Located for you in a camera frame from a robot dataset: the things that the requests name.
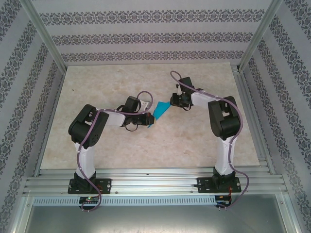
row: black mounting plate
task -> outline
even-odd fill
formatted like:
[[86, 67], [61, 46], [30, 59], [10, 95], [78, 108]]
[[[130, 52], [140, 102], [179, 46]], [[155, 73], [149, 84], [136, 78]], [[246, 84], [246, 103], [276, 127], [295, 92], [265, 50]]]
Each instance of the black mounting plate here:
[[[68, 186], [68, 194], [98, 194], [95, 188], [92, 191], [87, 192], [85, 190], [76, 190], [72, 188], [74, 186], [76, 180], [71, 179]], [[111, 179], [97, 179], [95, 180], [95, 185], [100, 187], [102, 194], [110, 194], [111, 190]]]
[[227, 187], [217, 188], [211, 177], [199, 177], [196, 179], [199, 193], [228, 193], [229, 186], [232, 188], [232, 193], [240, 193], [241, 185], [238, 177], [234, 178], [234, 181]]

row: decorative border pattern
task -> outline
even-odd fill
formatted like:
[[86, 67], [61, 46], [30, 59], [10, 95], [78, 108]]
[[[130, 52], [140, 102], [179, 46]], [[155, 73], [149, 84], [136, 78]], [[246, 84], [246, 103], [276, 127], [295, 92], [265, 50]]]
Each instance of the decorative border pattern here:
[[248, 43], [253, 33], [130, 33], [93, 35], [56, 35], [54, 43], [60, 45], [102, 45], [140, 43]]
[[287, 32], [277, 16], [273, 18], [269, 27], [285, 56], [292, 74], [295, 76], [295, 79], [300, 86], [300, 90], [302, 90], [303, 96], [307, 97], [306, 101], [309, 103], [309, 108], [311, 108], [311, 82], [309, 71], [306, 70], [302, 59], [300, 59], [297, 50], [295, 50], [295, 46], [288, 37]]
[[289, 92], [286, 90], [285, 83], [282, 80], [280, 72], [278, 71], [276, 64], [272, 58], [272, 55], [264, 40], [261, 40], [258, 44], [258, 50], [265, 63], [267, 71], [270, 75], [271, 81], [274, 84], [277, 95], [282, 103], [284, 113], [286, 114], [287, 120], [291, 125], [293, 134], [298, 142], [299, 149], [302, 151], [301, 154], [305, 157], [305, 163], [308, 165], [307, 168], [311, 169], [311, 141], [306, 133], [305, 127], [301, 125], [299, 115], [296, 112], [294, 103], [291, 101]]
[[7, 196], [4, 198], [4, 205], [2, 206], [2, 211], [0, 213], [0, 232], [5, 232], [5, 228], [8, 226], [11, 211], [13, 210], [13, 206], [16, 202], [16, 197], [18, 195], [18, 190], [20, 188], [20, 183], [22, 181], [22, 177], [25, 173], [25, 169], [28, 163], [29, 156], [32, 151], [32, 147], [34, 145], [35, 136], [37, 134], [41, 119], [43, 117], [44, 109], [46, 107], [46, 103], [48, 101], [48, 97], [53, 85], [53, 81], [55, 79], [56, 72], [58, 67], [55, 62], [52, 63], [49, 74], [47, 76], [45, 85], [43, 87], [40, 100], [38, 102], [36, 111], [34, 113], [33, 120], [31, 122], [29, 131], [27, 133], [27, 138], [25, 140], [22, 151], [20, 152], [19, 160], [17, 166], [14, 171], [14, 176], [12, 177], [12, 181], [10, 182], [10, 188], [7, 191]]
[[[277, 117], [275, 115], [273, 106], [271, 104], [270, 98], [267, 93], [267, 90], [263, 84], [260, 72], [258, 70], [258, 67], [253, 57], [249, 60], [248, 66], [251, 70], [254, 82], [256, 84], [258, 93], [260, 95], [263, 108], [266, 112], [266, 116], [269, 119], [269, 125], [271, 127], [272, 134], [275, 138], [276, 146], [278, 147], [280, 157], [283, 160], [285, 171], [287, 172], [287, 176], [289, 177], [290, 184], [292, 185], [292, 189], [294, 190], [294, 195], [297, 199], [297, 205], [299, 206], [300, 213], [303, 215], [303, 220], [306, 222], [306, 227], [308, 231], [311, 231], [311, 215], [310, 215], [311, 207], [309, 205], [307, 194], [303, 190], [303, 185], [301, 184], [300, 177], [297, 175], [297, 169], [295, 167], [291, 154], [288, 150], [288, 146], [286, 144], [285, 138], [283, 137], [282, 130], [279, 126]], [[248, 81], [247, 79], [245, 80], [246, 80], [248, 89], [250, 90]]]
[[257, 107], [256, 107], [255, 102], [254, 102], [253, 95], [252, 95], [252, 93], [251, 93], [249, 84], [248, 84], [247, 79], [246, 79], [245, 70], [243, 70], [242, 72], [243, 72], [243, 75], [244, 75], [244, 80], [245, 80], [245, 82], [246, 82], [246, 84], [247, 84], [247, 88], [248, 88], [249, 95], [250, 95], [251, 98], [252, 98], [253, 106], [254, 106], [254, 109], [255, 109], [255, 112], [256, 112], [256, 116], [257, 116], [257, 119], [258, 119], [258, 122], [259, 122], [259, 125], [260, 125], [260, 129], [261, 129], [261, 131], [262, 131], [262, 135], [263, 135], [264, 141], [265, 141], [266, 146], [267, 146], [268, 153], [269, 153], [270, 158], [271, 158], [271, 161], [272, 161], [273, 168], [274, 168], [274, 170], [276, 171], [276, 173], [278, 174], [277, 167], [276, 167], [276, 165], [275, 165], [275, 163], [274, 163], [273, 157], [271, 156], [271, 155], [272, 155], [272, 154], [271, 154], [271, 150], [270, 150], [270, 148], [269, 148], [268, 140], [267, 140], [267, 138], [266, 138], [266, 134], [265, 134], [265, 132], [264, 132], [264, 129], [263, 129], [263, 126], [262, 126], [262, 122], [261, 122], [261, 120], [260, 120], [259, 113], [258, 113]]
[[244, 51], [156, 51], [63, 53], [65, 62], [241, 59]]
[[259, 22], [264, 10], [162, 10], [41, 13], [46, 26], [108, 23]]
[[19, 0], [7, 0], [0, 10], [0, 41], [11, 27], [14, 19], [21, 9]]
[[27, 24], [21, 38], [18, 40], [14, 52], [4, 68], [3, 73], [0, 77], [0, 108], [2, 108], [2, 103], [5, 101], [5, 97], [8, 95], [11, 85], [16, 78], [17, 72], [20, 69], [22, 62], [25, 59], [26, 53], [30, 45], [32, 44], [34, 37], [36, 35], [36, 29], [31, 21]]
[[18, 99], [17, 106], [14, 109], [14, 113], [9, 122], [9, 126], [7, 127], [7, 131], [4, 133], [2, 144], [0, 145], [0, 175], [2, 175], [2, 170], [5, 168], [6, 161], [8, 160], [11, 153], [11, 147], [15, 141], [22, 119], [24, 118], [30, 98], [35, 89], [35, 84], [39, 78], [43, 64], [48, 56], [48, 52], [49, 51], [47, 47], [42, 44], [34, 61], [34, 65], [30, 70], [26, 84], [23, 87], [21, 95]]
[[305, 0], [285, 0], [307, 38], [311, 40], [311, 7]]
[[58, 88], [57, 88], [57, 91], [56, 91], [56, 94], [55, 94], [55, 99], [54, 99], [54, 102], [53, 102], [53, 106], [51, 108], [51, 112], [50, 112], [50, 116], [49, 116], [49, 120], [48, 120], [48, 123], [47, 123], [47, 127], [45, 127], [45, 131], [44, 131], [44, 134], [43, 134], [43, 137], [42, 137], [42, 142], [41, 142], [41, 146], [40, 146], [40, 150], [38, 152], [38, 156], [37, 156], [37, 159], [35, 161], [35, 166], [34, 166], [34, 170], [33, 170], [33, 176], [35, 175], [35, 170], [38, 166], [38, 162], [39, 162], [39, 157], [41, 155], [41, 151], [43, 149], [43, 144], [44, 144], [44, 140], [45, 140], [45, 137], [48, 133], [48, 126], [49, 126], [49, 123], [50, 123], [50, 120], [51, 120], [51, 117], [52, 117], [52, 114], [53, 114], [53, 109], [54, 109], [54, 106], [56, 104], [56, 100], [57, 100], [57, 94], [58, 92], [60, 91], [60, 88], [61, 88], [61, 84], [62, 84], [62, 80], [65, 78], [65, 75], [66, 74], [63, 74], [62, 77], [60, 78], [60, 83], [58, 85]]

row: beige table surface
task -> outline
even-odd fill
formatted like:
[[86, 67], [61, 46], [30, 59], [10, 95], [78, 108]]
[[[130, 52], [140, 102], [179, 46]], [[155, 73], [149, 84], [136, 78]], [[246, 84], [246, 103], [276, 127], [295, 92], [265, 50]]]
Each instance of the beige table surface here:
[[[85, 104], [115, 109], [128, 96], [147, 90], [154, 96], [153, 113], [158, 101], [169, 101], [177, 91], [171, 70], [190, 76], [195, 88], [236, 99], [245, 123], [236, 142], [234, 164], [259, 165], [230, 64], [219, 63], [69, 67], [41, 169], [76, 168], [68, 127]], [[140, 98], [149, 100], [147, 94]], [[217, 138], [207, 110], [193, 106], [186, 112], [171, 106], [149, 129], [140, 126], [128, 132], [124, 127], [106, 126], [95, 152], [96, 168], [215, 166]]]

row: robotic arm base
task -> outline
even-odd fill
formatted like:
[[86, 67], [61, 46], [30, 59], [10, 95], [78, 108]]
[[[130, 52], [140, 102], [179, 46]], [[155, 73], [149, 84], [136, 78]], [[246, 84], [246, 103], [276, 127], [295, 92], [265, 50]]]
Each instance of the robotic arm base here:
[[241, 184], [238, 177], [235, 177], [235, 171], [228, 175], [220, 175], [214, 168], [212, 177], [199, 177], [194, 187], [198, 188], [199, 193], [240, 193]]
[[[96, 179], [96, 172], [89, 178], [95, 184], [102, 194], [110, 194], [111, 179]], [[86, 179], [81, 178], [76, 172], [74, 179], [71, 179], [68, 187], [68, 194], [98, 194], [95, 188], [91, 186]]]

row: blue cloth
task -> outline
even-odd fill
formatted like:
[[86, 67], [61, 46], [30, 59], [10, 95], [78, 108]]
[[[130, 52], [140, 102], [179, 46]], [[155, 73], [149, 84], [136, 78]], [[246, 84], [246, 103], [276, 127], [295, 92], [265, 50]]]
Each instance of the blue cloth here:
[[166, 112], [166, 110], [168, 110], [168, 108], [170, 107], [170, 102], [158, 102], [157, 106], [154, 110], [153, 116], [155, 117], [156, 120], [158, 120], [160, 118], [160, 116], [163, 115], [163, 113]]

